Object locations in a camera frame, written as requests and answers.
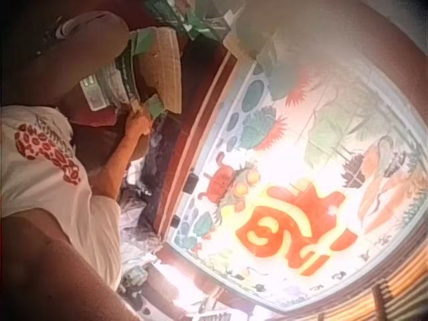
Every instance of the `white t-shirt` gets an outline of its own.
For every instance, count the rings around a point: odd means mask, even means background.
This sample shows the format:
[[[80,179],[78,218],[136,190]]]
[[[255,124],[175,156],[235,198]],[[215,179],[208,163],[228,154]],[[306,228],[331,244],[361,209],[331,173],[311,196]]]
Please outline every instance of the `white t-shirt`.
[[[7,106],[1,113],[1,217],[50,212],[84,259],[114,290],[120,282],[116,201],[95,196],[70,145],[72,128],[54,108]]]

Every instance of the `person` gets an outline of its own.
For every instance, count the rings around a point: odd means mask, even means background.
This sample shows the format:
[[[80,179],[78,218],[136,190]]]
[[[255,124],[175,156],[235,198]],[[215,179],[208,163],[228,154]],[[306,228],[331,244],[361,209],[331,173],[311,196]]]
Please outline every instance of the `person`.
[[[130,112],[122,140],[89,182],[70,144],[72,127],[55,103],[118,56],[129,33],[121,18],[105,11],[60,28],[67,31],[64,40],[2,84],[13,103],[0,109],[2,295],[40,320],[127,320],[114,317],[118,298],[106,292],[106,286],[116,290],[121,276],[116,198],[152,121],[148,113]],[[103,294],[94,298],[94,291]],[[82,305],[82,314],[72,302]],[[95,312],[99,316],[118,310],[111,319],[85,318],[91,306],[104,311]]]

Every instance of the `red print on shirt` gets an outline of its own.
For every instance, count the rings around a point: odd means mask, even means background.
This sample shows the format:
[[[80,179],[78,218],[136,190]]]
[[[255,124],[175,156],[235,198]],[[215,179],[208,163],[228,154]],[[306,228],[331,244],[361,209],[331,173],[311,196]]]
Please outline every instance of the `red print on shirt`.
[[[18,153],[29,161],[42,155],[64,172],[62,178],[65,182],[73,185],[80,183],[79,166],[64,155],[44,132],[37,132],[32,125],[22,124],[15,133],[15,145]]]

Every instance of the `colorful painting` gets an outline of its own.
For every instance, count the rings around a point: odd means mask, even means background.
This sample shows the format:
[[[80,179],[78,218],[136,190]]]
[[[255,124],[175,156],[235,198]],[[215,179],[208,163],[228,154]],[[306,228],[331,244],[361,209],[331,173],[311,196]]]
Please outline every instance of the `colorful painting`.
[[[255,65],[201,153],[171,243],[286,312],[355,282],[424,219],[426,127],[348,66],[284,66],[279,88]]]

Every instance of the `green leaf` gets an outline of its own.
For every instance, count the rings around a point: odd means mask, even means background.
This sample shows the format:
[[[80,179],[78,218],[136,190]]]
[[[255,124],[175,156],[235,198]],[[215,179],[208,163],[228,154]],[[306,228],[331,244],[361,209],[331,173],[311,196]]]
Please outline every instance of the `green leaf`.
[[[252,111],[261,100],[265,85],[261,80],[254,80],[248,87],[242,99],[241,109],[243,112]]]
[[[209,212],[205,212],[196,221],[195,226],[193,228],[193,233],[199,237],[205,236],[212,226],[213,220],[211,218],[211,215],[209,214]]]
[[[263,49],[257,55],[256,60],[262,71],[265,72],[265,75],[270,77],[278,61],[273,41],[268,41],[264,45]]]
[[[239,147],[252,149],[258,146],[269,134],[276,121],[276,109],[272,106],[263,107],[247,116],[243,121],[243,132]]]
[[[297,62],[276,64],[267,81],[267,87],[273,100],[285,98],[298,85],[299,67]]]
[[[315,113],[314,124],[308,132],[304,160],[312,168],[324,164],[346,138],[346,129],[352,114],[331,103]]]
[[[194,236],[186,237],[181,240],[183,249],[193,249],[198,244],[198,239]]]

